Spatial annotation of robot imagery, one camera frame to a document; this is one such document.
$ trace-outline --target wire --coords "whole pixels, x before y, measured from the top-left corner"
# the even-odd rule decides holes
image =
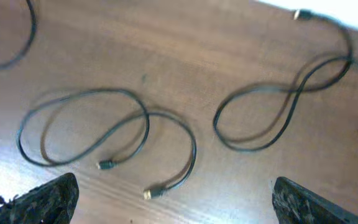
[[[312,14],[310,11],[306,11],[306,10],[299,10],[295,12],[295,17],[294,19],[299,19],[299,20],[310,20],[310,19],[317,19],[323,22],[327,22],[328,24],[333,25],[334,27],[337,27],[340,31],[340,33],[342,34],[345,42],[346,42],[346,47],[347,47],[347,54],[345,56],[340,56],[340,57],[334,57],[334,58],[330,58],[325,60],[324,62],[321,62],[319,65],[315,66],[315,68],[311,69],[306,76],[304,77],[304,79],[302,80],[302,82],[300,83],[300,85],[297,88],[294,88],[294,86],[282,86],[282,85],[267,85],[267,84],[260,84],[260,85],[254,85],[253,88],[248,88],[248,89],[241,89],[239,91],[235,91],[234,93],[230,94],[225,100],[223,100],[223,102],[219,105],[218,109],[216,110],[216,114],[213,118],[213,128],[214,128],[214,132],[216,133],[217,137],[219,138],[219,140],[229,149],[233,150],[233,151],[239,151],[239,152],[256,152],[256,151],[261,151],[263,149],[266,149],[268,147],[270,147],[271,145],[273,145],[274,143],[276,143],[278,141],[278,139],[280,139],[280,137],[282,136],[282,134],[285,132],[286,128],[288,127],[288,125],[290,124],[290,121],[292,119],[292,116],[294,114],[295,108],[296,108],[296,104],[298,103],[299,97],[302,93],[304,92],[316,92],[316,91],[321,91],[321,90],[325,90],[331,86],[333,86],[335,83],[337,83],[341,78],[343,78],[343,76],[349,71],[350,67],[352,64],[355,64],[356,61],[353,58],[353,46],[352,46],[352,41],[351,41],[351,37],[349,35],[348,30],[342,26],[340,23],[338,23],[337,21],[330,19],[328,17],[324,17],[324,16],[320,16],[320,15],[316,15],[316,14]],[[309,87],[305,87],[306,82],[309,80],[309,78],[319,69],[323,68],[324,66],[333,63],[333,62],[338,62],[338,61],[345,61],[345,64],[343,65],[343,67],[341,68],[340,72],[333,78],[327,80],[326,82],[322,83],[322,84],[317,84],[317,85],[312,85]],[[290,97],[290,95],[295,94],[295,97],[292,101],[290,110],[288,112],[287,118],[283,124],[283,126],[281,127],[281,129],[279,130],[279,132],[275,135],[275,137],[273,139],[271,139],[268,143],[263,144],[262,146],[257,146],[257,147],[252,147],[252,148],[248,148],[248,147],[240,147],[238,146],[236,143],[238,143],[239,141],[236,141],[234,139],[229,139],[227,137],[225,137],[221,131],[218,128],[218,123],[219,123],[219,118],[222,114],[222,112],[224,111],[225,107],[229,104],[232,103],[234,100],[238,100],[240,97],[246,96],[250,93],[257,93],[257,92],[271,92],[271,93],[287,93],[288,96]]]
[[[115,124],[113,127],[111,127],[107,132],[105,132],[100,138],[98,138],[91,146],[86,148],[83,152],[79,153],[77,156],[72,157],[71,159],[67,159],[65,161],[58,161],[58,162],[53,161],[50,163],[43,163],[43,162],[39,162],[39,161],[31,159],[25,153],[23,146],[22,146],[22,142],[21,142],[21,136],[22,136],[24,128],[27,125],[27,123],[29,122],[29,120],[32,117],[34,117],[39,111],[42,111],[52,105],[56,105],[59,103],[68,103],[69,101],[73,101],[73,100],[76,100],[76,99],[79,99],[82,97],[100,94],[100,93],[111,93],[111,94],[116,93],[116,94],[122,94],[124,96],[127,96],[130,99],[134,100],[140,106],[142,112],[140,114],[135,114],[135,115],[128,116],[127,118],[122,119],[117,124]],[[64,96],[61,98],[57,98],[57,99],[42,103],[41,105],[37,106],[36,108],[28,111],[27,114],[24,116],[23,120],[21,121],[19,130],[17,131],[16,146],[17,146],[21,156],[27,162],[29,162],[33,165],[40,166],[40,167],[64,166],[64,165],[70,164],[72,162],[78,161],[78,160],[84,158],[85,156],[87,156],[89,153],[93,152],[97,147],[102,145],[102,143],[105,142],[105,140],[107,140],[108,137],[113,135],[119,128],[130,123],[131,121],[137,120],[139,118],[144,118],[145,122],[146,122],[145,132],[144,132],[143,138],[142,138],[141,142],[139,143],[139,145],[137,146],[136,150],[133,153],[131,153],[129,156],[127,156],[123,159],[120,159],[120,160],[108,159],[105,161],[100,161],[98,164],[99,169],[111,169],[119,164],[122,164],[123,162],[128,161],[129,159],[132,159],[136,154],[138,154],[142,150],[142,148],[143,148],[144,144],[146,143],[147,138],[149,136],[150,116],[158,116],[158,117],[162,117],[165,119],[169,119],[170,121],[179,125],[189,135],[190,140],[191,140],[191,145],[192,145],[190,162],[182,170],[182,172],[184,172],[184,174],[182,175],[182,172],[180,172],[174,178],[172,178],[168,181],[165,181],[164,184],[158,185],[156,187],[146,190],[145,192],[152,192],[152,195],[150,197],[145,197],[145,199],[150,199],[150,198],[154,198],[157,196],[161,196],[166,191],[175,189],[175,188],[181,186],[189,178],[189,176],[194,168],[195,161],[196,161],[196,154],[197,154],[196,138],[195,138],[195,135],[193,134],[193,132],[191,131],[191,129],[184,122],[180,121],[178,118],[174,117],[173,115],[170,115],[168,113],[163,113],[163,112],[148,112],[147,108],[145,107],[143,102],[135,94],[131,93],[128,90],[115,89],[115,88],[98,88],[98,89],[87,90],[87,91],[82,91],[79,93],[67,95],[67,96]]]
[[[8,68],[11,65],[14,65],[16,62],[20,61],[30,50],[31,45],[35,39],[35,33],[37,32],[37,17],[35,16],[34,7],[31,3],[31,0],[25,0],[25,1],[27,3],[27,7],[29,8],[30,19],[31,19],[31,30],[30,30],[29,38],[25,42],[23,48],[21,48],[20,51],[12,59],[8,60],[7,62],[0,63],[0,70]]]

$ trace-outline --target brown wooden surface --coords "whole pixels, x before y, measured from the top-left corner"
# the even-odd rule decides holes
[[[18,65],[0,71],[0,195],[23,194],[72,171],[80,185],[72,223],[277,223],[271,190],[283,175],[358,215],[356,69],[329,90],[303,95],[286,133],[265,151],[229,151],[212,130],[217,106],[236,88],[290,83],[315,55],[343,49],[331,27],[295,22],[288,11],[243,0],[48,0],[36,8],[33,47]],[[0,61],[19,49],[29,26],[24,0],[0,0]],[[352,35],[358,56],[358,32]],[[330,65],[311,82],[334,75],[339,66]],[[152,120],[144,150],[113,170],[94,164],[130,142],[141,121],[70,166],[41,169],[21,158],[14,138],[29,108],[101,86],[133,90],[149,106],[176,111],[190,123],[199,156],[185,185],[142,199],[143,189],[177,173],[190,151],[185,133],[159,119]],[[282,101],[282,95],[268,94],[239,100],[221,126],[237,136],[256,133]],[[67,158],[136,109],[114,95],[76,101],[57,116],[50,109],[30,123],[24,145],[38,158],[43,136],[52,158]],[[53,123],[43,134],[50,115]]]

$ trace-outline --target black cable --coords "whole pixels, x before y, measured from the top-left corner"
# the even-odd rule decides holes
[[[27,3],[27,7],[29,8],[30,19],[31,19],[31,30],[30,30],[29,38],[25,42],[23,48],[21,48],[20,51],[12,59],[8,60],[7,62],[0,63],[0,69],[5,69],[7,67],[10,67],[11,65],[21,60],[26,55],[26,53],[30,50],[31,45],[35,39],[35,33],[37,32],[37,17],[35,16],[34,7],[31,3],[31,0],[25,0],[25,1]]]
[[[335,27],[337,27],[339,29],[339,31],[341,32],[344,40],[346,41],[346,46],[347,46],[347,54],[345,56],[341,56],[341,57],[334,57],[334,58],[330,58],[327,59],[326,61],[320,63],[319,65],[315,66],[315,68],[313,68],[310,72],[308,72],[306,74],[306,76],[304,77],[304,79],[302,80],[301,84],[297,87],[297,88],[293,88],[292,86],[281,86],[281,85],[256,85],[253,88],[248,88],[246,90],[239,90],[236,91],[234,93],[232,93],[231,95],[229,95],[218,107],[216,114],[214,116],[213,119],[213,128],[214,128],[214,132],[216,133],[216,135],[218,136],[219,140],[229,149],[233,150],[233,151],[240,151],[240,152],[255,152],[255,151],[260,151],[263,149],[266,149],[268,147],[270,147],[272,144],[274,144],[284,133],[284,131],[286,130],[286,128],[288,127],[288,125],[290,124],[290,121],[292,119],[293,113],[295,111],[296,108],[296,104],[298,103],[299,97],[302,93],[304,92],[316,92],[316,91],[320,91],[320,90],[325,90],[329,87],[331,87],[332,85],[334,85],[335,83],[337,83],[341,78],[343,78],[343,76],[349,71],[350,67],[352,64],[355,64],[356,61],[353,58],[353,46],[352,46],[352,40],[351,37],[349,35],[348,30],[342,26],[340,23],[338,23],[337,21],[330,19],[328,17],[324,17],[324,16],[320,16],[320,15],[316,15],[313,14],[310,11],[307,10],[298,10],[295,12],[295,16],[294,19],[298,19],[298,20],[310,20],[310,19],[317,19],[317,20],[321,20],[324,22],[327,22],[328,24],[334,25]],[[323,68],[324,66],[333,63],[333,62],[337,62],[337,61],[345,61],[344,66],[342,67],[341,71],[333,78],[327,80],[326,82],[322,83],[322,84],[317,84],[317,85],[313,85],[313,86],[309,86],[309,87],[305,87],[306,82],[308,81],[308,79],[320,68]],[[238,141],[235,141],[233,139],[229,139],[227,137],[225,137],[219,130],[218,128],[218,122],[219,122],[219,118],[221,116],[221,113],[223,112],[223,110],[225,109],[225,107],[233,102],[234,100],[248,95],[249,93],[255,93],[255,92],[275,92],[275,93],[287,93],[288,96],[295,94],[295,97],[292,101],[292,105],[290,107],[290,110],[288,112],[287,118],[284,122],[284,125],[282,126],[282,128],[279,130],[279,132],[276,134],[276,136],[270,140],[268,143],[262,145],[262,146],[258,146],[258,147],[253,147],[253,148],[245,148],[245,147],[239,147],[237,145],[235,145],[235,143],[237,143]]]
[[[23,130],[24,130],[26,124],[28,123],[28,121],[33,116],[35,116],[39,111],[44,110],[44,109],[48,108],[49,106],[52,106],[52,105],[55,105],[58,103],[68,103],[69,101],[72,101],[75,99],[79,99],[79,98],[82,98],[85,96],[90,96],[90,95],[99,94],[99,93],[118,93],[118,94],[127,96],[127,97],[131,98],[132,100],[134,100],[140,106],[142,112],[140,114],[135,114],[135,115],[129,116],[129,117],[124,118],[123,120],[119,121],[117,124],[115,124],[113,127],[111,127],[106,133],[104,133],[100,138],[98,138],[90,147],[88,147],[82,153],[78,154],[77,156],[75,156],[71,159],[68,159],[65,161],[58,161],[58,162],[53,161],[51,163],[42,163],[42,162],[38,162],[38,161],[31,159],[24,152],[23,146],[21,143],[21,136],[22,136]],[[196,138],[195,138],[193,132],[191,131],[191,129],[184,122],[180,121],[178,118],[176,118],[168,113],[148,112],[147,108],[145,107],[143,102],[138,97],[136,97],[135,94],[133,94],[127,90],[115,89],[115,88],[98,88],[98,89],[94,89],[94,90],[82,91],[79,93],[71,94],[68,96],[64,96],[61,98],[57,98],[57,99],[42,103],[41,105],[39,105],[36,108],[27,112],[27,114],[24,116],[24,118],[20,124],[20,128],[17,131],[16,146],[17,146],[20,154],[22,155],[22,157],[27,162],[29,162],[33,165],[40,166],[40,167],[64,166],[64,165],[70,164],[72,162],[75,162],[77,160],[80,160],[80,159],[84,158],[85,156],[87,156],[89,153],[93,152],[97,147],[102,145],[102,143],[105,142],[105,140],[107,140],[108,137],[110,137],[112,134],[114,134],[119,128],[123,127],[125,124],[130,123],[131,121],[137,120],[139,118],[144,118],[146,121],[145,132],[144,132],[144,136],[143,136],[141,142],[137,146],[137,149],[132,154],[130,154],[129,156],[127,156],[123,159],[120,159],[120,160],[108,159],[105,161],[100,161],[98,164],[99,169],[103,169],[103,170],[112,169],[113,167],[115,167],[119,164],[122,164],[123,162],[128,161],[129,159],[133,158],[137,153],[140,152],[140,150],[142,150],[142,148],[143,148],[144,144],[146,143],[147,138],[149,136],[149,131],[150,131],[150,118],[149,117],[150,116],[158,116],[158,117],[162,117],[165,119],[169,119],[170,121],[173,121],[175,124],[182,127],[186,131],[186,133],[189,135],[190,140],[191,140],[191,145],[192,145],[190,163],[188,165],[186,165],[186,167],[184,168],[184,170],[183,170],[184,174],[182,175],[182,172],[180,172],[178,175],[176,175],[173,178],[173,180],[168,180],[168,181],[164,182],[164,184],[161,184],[161,185],[152,187],[151,189],[145,190],[144,191],[145,199],[151,199],[154,197],[161,196],[168,190],[179,187],[189,178],[191,171],[194,168],[195,161],[196,161],[196,153],[197,153]]]

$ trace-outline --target metal connector tip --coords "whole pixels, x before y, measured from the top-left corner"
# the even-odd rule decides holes
[[[295,13],[293,14],[293,20],[297,20],[299,18],[300,13],[301,13],[300,9],[296,10]]]
[[[150,190],[143,191],[144,200],[150,200],[152,198],[152,193]]]

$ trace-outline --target coiled cable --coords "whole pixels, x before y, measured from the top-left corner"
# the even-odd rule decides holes
[[[31,3],[31,0],[25,0],[25,1],[27,3],[27,7],[29,8],[30,19],[31,19],[31,29],[30,29],[29,38],[25,42],[23,48],[21,48],[20,51],[13,58],[8,60],[7,62],[0,63],[0,69],[8,68],[11,65],[14,65],[16,62],[20,61],[30,50],[31,45],[35,39],[35,34],[37,33],[37,17],[35,15],[34,7]]]
[[[213,118],[213,129],[214,129],[214,132],[216,133],[217,137],[219,138],[219,140],[226,147],[228,147],[229,149],[231,149],[233,151],[239,151],[239,152],[260,151],[260,150],[270,147],[272,144],[277,142],[278,139],[280,139],[282,134],[285,132],[288,125],[290,124],[290,121],[292,119],[292,116],[295,111],[296,104],[298,103],[300,95],[304,92],[309,92],[309,93],[316,92],[316,91],[320,91],[320,90],[325,90],[325,89],[333,86],[341,78],[343,78],[343,76],[349,71],[351,65],[356,63],[356,61],[353,58],[353,46],[352,46],[351,37],[349,35],[349,31],[344,26],[342,26],[340,23],[338,23],[337,21],[330,19],[328,17],[313,14],[311,11],[307,11],[307,10],[297,10],[295,12],[294,19],[295,20],[304,20],[304,21],[308,21],[310,19],[317,19],[317,20],[320,20],[323,22],[327,22],[328,24],[334,25],[335,27],[337,27],[339,29],[340,33],[342,34],[342,36],[346,42],[347,54],[345,56],[339,56],[339,57],[327,59],[326,61],[321,62],[319,65],[315,66],[315,68],[311,69],[306,74],[306,76],[303,78],[302,82],[300,83],[300,85],[297,88],[293,88],[292,86],[281,86],[281,85],[256,85],[253,88],[248,88],[246,90],[239,90],[239,91],[236,91],[236,92],[230,94],[225,100],[223,100],[223,102],[219,105],[218,109],[216,110],[216,113]],[[345,64],[343,65],[340,72],[335,77],[327,80],[326,82],[324,82],[322,84],[305,87],[306,82],[309,80],[309,78],[316,71],[318,71],[319,69],[323,68],[324,66],[326,66],[330,63],[338,62],[338,61],[345,61]],[[292,101],[290,110],[287,114],[287,118],[286,118],[283,126],[281,127],[279,132],[275,135],[275,137],[272,140],[270,140],[266,144],[263,144],[262,146],[257,146],[257,147],[253,147],[253,148],[240,147],[236,144],[239,141],[236,141],[234,139],[229,139],[221,133],[221,131],[218,128],[219,118],[220,118],[222,112],[224,111],[225,107],[229,103],[233,102],[234,100],[239,99],[240,97],[246,96],[251,93],[257,93],[257,92],[287,93],[288,94],[287,97],[289,97],[292,94],[295,94],[295,97]]]
[[[107,132],[105,132],[100,138],[98,138],[90,147],[85,149],[83,152],[81,152],[77,156],[72,157],[71,159],[67,159],[65,161],[58,161],[58,162],[53,161],[50,163],[43,163],[43,162],[39,162],[39,161],[31,159],[25,153],[23,146],[22,146],[22,142],[21,142],[21,136],[22,136],[22,133],[24,131],[26,124],[39,111],[44,110],[44,109],[48,108],[49,106],[56,105],[58,103],[68,103],[69,101],[72,101],[75,99],[79,99],[82,97],[95,95],[95,94],[99,94],[99,93],[112,93],[112,94],[115,93],[115,94],[122,94],[124,96],[127,96],[130,99],[134,100],[140,106],[142,112],[140,114],[135,114],[135,115],[129,116],[129,117],[124,118],[123,120],[119,121],[113,127],[111,127]],[[139,145],[137,146],[137,148],[134,152],[132,152],[130,155],[128,155],[127,157],[120,159],[120,160],[108,159],[105,161],[100,161],[98,163],[99,169],[102,169],[102,170],[112,169],[113,167],[115,167],[119,164],[122,164],[123,162],[126,162],[129,159],[132,159],[136,154],[138,154],[142,150],[142,148],[143,148],[144,144],[146,143],[147,138],[149,136],[150,116],[157,116],[157,117],[165,118],[165,119],[168,119],[168,120],[172,121],[173,123],[177,124],[179,127],[183,128],[185,130],[185,132],[189,135],[190,141],[191,141],[190,162],[187,163],[187,165],[185,166],[183,171],[180,172],[178,175],[176,175],[172,180],[165,181],[163,184],[156,185],[156,186],[144,191],[144,198],[152,199],[152,198],[163,195],[168,190],[175,189],[175,188],[181,186],[189,178],[189,176],[194,168],[195,161],[196,161],[196,154],[197,154],[196,138],[195,138],[195,135],[193,134],[193,132],[191,131],[191,129],[184,122],[180,121],[175,116],[168,114],[168,113],[163,113],[163,112],[147,111],[147,108],[145,107],[143,102],[135,94],[131,93],[128,90],[115,89],[115,88],[98,88],[98,89],[86,90],[86,91],[82,91],[79,93],[67,95],[67,96],[64,96],[61,98],[57,98],[57,99],[42,103],[41,105],[37,106],[36,108],[28,111],[27,114],[24,116],[23,120],[21,121],[19,130],[17,131],[16,146],[17,146],[21,156],[27,162],[29,162],[33,165],[40,166],[40,167],[64,166],[64,165],[70,164],[72,162],[78,161],[78,160],[84,158],[85,156],[87,156],[89,153],[93,152],[97,147],[102,145],[102,143],[105,142],[105,140],[107,140],[108,137],[110,137],[112,134],[114,134],[119,128],[123,127],[125,124],[130,123],[131,121],[134,121],[139,118],[144,118],[145,119],[145,132],[144,132],[141,142],[139,143]]]

